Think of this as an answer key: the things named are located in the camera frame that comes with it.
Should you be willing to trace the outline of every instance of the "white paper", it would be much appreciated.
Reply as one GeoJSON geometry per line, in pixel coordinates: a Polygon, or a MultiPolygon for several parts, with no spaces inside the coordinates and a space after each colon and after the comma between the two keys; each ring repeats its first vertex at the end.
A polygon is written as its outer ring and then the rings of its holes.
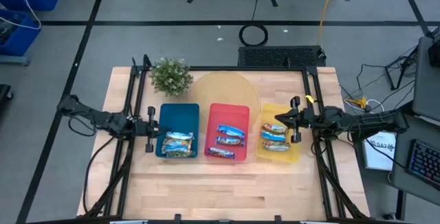
{"type": "MultiPolygon", "coordinates": [[[[379,132],[376,135],[368,139],[372,145],[374,145],[378,150],[387,154],[389,157],[394,159],[394,152],[396,146],[396,136],[393,133],[379,132]]],[[[364,158],[365,158],[365,168],[376,169],[376,170],[387,170],[391,171],[393,169],[393,161],[391,161],[386,156],[377,152],[371,145],[363,141],[364,143],[364,158]]]]}

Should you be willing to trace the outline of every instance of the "gray floor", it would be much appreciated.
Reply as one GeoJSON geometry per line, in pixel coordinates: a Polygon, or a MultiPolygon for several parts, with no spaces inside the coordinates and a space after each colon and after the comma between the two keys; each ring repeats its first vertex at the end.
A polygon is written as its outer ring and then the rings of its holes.
{"type": "MultiPolygon", "coordinates": [[[[258,0],[255,19],[317,21],[324,2],[278,0],[280,6],[273,8],[270,0],[258,0]]],[[[440,21],[435,0],[416,2],[427,21],[440,21]]],[[[54,11],[37,15],[44,21],[87,21],[93,5],[94,0],[60,0],[54,11]]],[[[254,5],[255,0],[195,0],[192,4],[186,0],[103,0],[96,20],[250,20],[254,5]]],[[[331,0],[327,20],[416,21],[407,0],[331,0]]],[[[267,45],[314,45],[318,36],[317,26],[267,28],[267,45]]],[[[15,92],[0,121],[0,223],[16,220],[84,29],[44,26],[26,53],[32,59],[30,66],[0,65],[0,82],[12,85],[15,92]]],[[[145,53],[152,60],[176,56],[190,65],[236,65],[239,29],[233,25],[94,26],[71,92],[101,108],[111,68],[130,65],[132,56],[140,62],[145,53]]],[[[419,27],[325,27],[322,46],[327,65],[336,67],[340,83],[352,91],[357,88],[355,77],[362,63],[384,65],[416,45],[421,35],[419,27]]],[[[250,28],[245,37],[257,42],[262,34],[250,28]]],[[[383,73],[382,69],[365,69],[361,85],[383,73]]],[[[407,90],[387,100],[386,109],[393,109],[407,90]]],[[[385,77],[364,90],[365,96],[376,100],[390,93],[385,77]]],[[[27,221],[75,217],[93,140],[72,133],[66,120],[61,122],[27,221]]],[[[371,215],[394,211],[397,191],[388,185],[386,173],[365,169],[361,173],[371,215]]],[[[408,197],[406,210],[408,222],[440,219],[438,206],[417,197],[408,197]]]]}

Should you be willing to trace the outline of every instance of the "yellow bin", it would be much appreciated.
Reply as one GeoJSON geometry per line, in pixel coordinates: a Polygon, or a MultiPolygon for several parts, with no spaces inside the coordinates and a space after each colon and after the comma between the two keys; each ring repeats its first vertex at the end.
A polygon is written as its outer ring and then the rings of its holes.
{"type": "MultiPolygon", "coordinates": [[[[275,115],[286,113],[290,111],[290,107],[282,106],[279,104],[264,104],[263,112],[261,114],[261,125],[268,124],[277,124],[283,125],[283,123],[279,122],[275,119],[275,115]]],[[[286,135],[287,142],[290,142],[290,137],[293,135],[293,130],[290,129],[286,135]]],[[[258,137],[258,145],[256,147],[256,155],[258,157],[273,159],[276,161],[283,161],[288,163],[297,162],[300,158],[300,146],[299,144],[291,144],[291,148],[287,151],[270,151],[263,147],[263,141],[265,139],[260,135],[258,137]]]]}

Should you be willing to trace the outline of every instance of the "desk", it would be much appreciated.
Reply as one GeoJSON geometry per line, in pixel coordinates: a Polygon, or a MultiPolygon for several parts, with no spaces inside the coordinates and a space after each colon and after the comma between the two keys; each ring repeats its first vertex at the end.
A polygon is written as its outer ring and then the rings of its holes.
{"type": "MultiPolygon", "coordinates": [[[[121,111],[127,92],[130,67],[115,67],[111,75],[104,110],[121,111]]],[[[301,97],[301,108],[306,106],[303,77],[292,71],[238,71],[258,91],[261,104],[288,104],[294,96],[301,97]]],[[[338,79],[334,68],[318,68],[325,105],[343,108],[338,79]]],[[[209,74],[192,71],[194,81],[209,74]]],[[[142,98],[141,116],[147,117],[147,106],[159,113],[163,103],[177,102],[163,93],[154,93],[147,78],[142,98]]],[[[146,138],[135,141],[127,190],[124,219],[174,219],[181,214],[184,220],[274,220],[280,214],[284,221],[325,220],[316,158],[311,154],[311,131],[302,130],[300,160],[296,164],[282,164],[256,157],[256,143],[260,118],[250,128],[247,159],[244,163],[227,163],[222,159],[160,159],[145,153],[146,138]]],[[[93,152],[109,136],[99,132],[93,152]]],[[[199,134],[199,151],[204,149],[205,134],[199,134]]],[[[366,215],[369,215],[364,188],[354,149],[334,142],[333,150],[342,188],[366,215]]],[[[116,142],[107,146],[95,158],[89,173],[87,205],[89,208],[109,182],[116,142]]],[[[334,194],[329,191],[333,215],[337,216],[334,194]]],[[[114,199],[119,197],[119,189],[114,199]]],[[[111,213],[116,211],[113,201],[111,213]]],[[[83,214],[80,204],[78,214],[83,214]]]]}

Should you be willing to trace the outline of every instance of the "wooden table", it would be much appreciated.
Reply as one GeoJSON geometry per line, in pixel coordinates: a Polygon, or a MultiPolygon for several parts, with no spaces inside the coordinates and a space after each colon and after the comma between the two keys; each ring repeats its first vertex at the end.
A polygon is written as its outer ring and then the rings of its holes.
{"type": "MultiPolygon", "coordinates": [[[[130,67],[115,67],[111,75],[105,111],[121,111],[127,92],[130,67]]],[[[209,71],[193,71],[194,81],[209,71]]],[[[300,109],[306,99],[301,73],[292,71],[238,71],[258,91],[261,104],[288,105],[294,96],[301,97],[300,109]]],[[[342,98],[332,67],[318,68],[324,105],[343,108],[342,98]]],[[[162,93],[154,93],[151,79],[147,78],[141,115],[148,117],[147,106],[157,110],[163,103],[175,102],[162,93]]],[[[247,159],[242,164],[229,164],[221,159],[206,158],[199,153],[196,159],[160,159],[154,153],[145,153],[146,138],[135,141],[135,150],[129,177],[124,219],[174,219],[181,214],[184,220],[274,220],[280,214],[284,221],[325,220],[316,158],[310,151],[311,131],[302,130],[300,160],[284,164],[255,155],[260,118],[250,128],[247,159]]],[[[99,132],[93,152],[109,136],[99,132]]],[[[204,150],[205,134],[199,135],[199,151],[204,150]]],[[[87,188],[87,206],[96,202],[109,183],[109,175],[116,142],[95,158],[87,188]]],[[[333,142],[340,184],[351,200],[366,215],[369,209],[360,177],[354,149],[343,142],[333,142]]],[[[333,215],[337,216],[334,193],[330,190],[333,215]]],[[[116,213],[119,189],[115,191],[112,212],[116,213]]],[[[83,213],[80,204],[78,213],[83,213]]]]}

